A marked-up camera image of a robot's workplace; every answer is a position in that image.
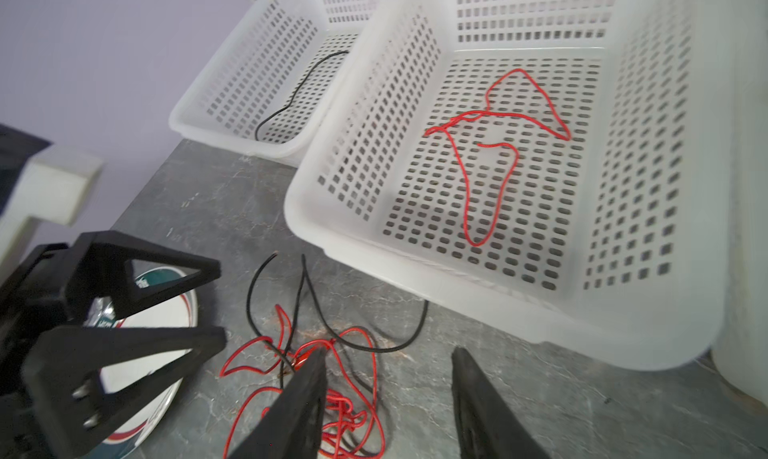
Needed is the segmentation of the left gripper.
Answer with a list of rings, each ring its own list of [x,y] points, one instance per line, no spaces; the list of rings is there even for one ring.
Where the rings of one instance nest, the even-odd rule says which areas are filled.
[[[118,457],[181,380],[224,349],[222,328],[85,327],[96,299],[125,319],[221,277],[221,263],[117,231],[36,247],[1,287],[1,453]]]

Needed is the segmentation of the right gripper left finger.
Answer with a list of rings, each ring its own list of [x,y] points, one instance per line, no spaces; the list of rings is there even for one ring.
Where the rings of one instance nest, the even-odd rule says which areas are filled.
[[[316,458],[327,388],[326,352],[316,350],[228,458]]]

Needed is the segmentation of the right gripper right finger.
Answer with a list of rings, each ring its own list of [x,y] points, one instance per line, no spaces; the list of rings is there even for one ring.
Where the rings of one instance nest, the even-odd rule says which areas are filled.
[[[452,352],[452,395],[463,458],[546,458],[478,363],[462,347]]]

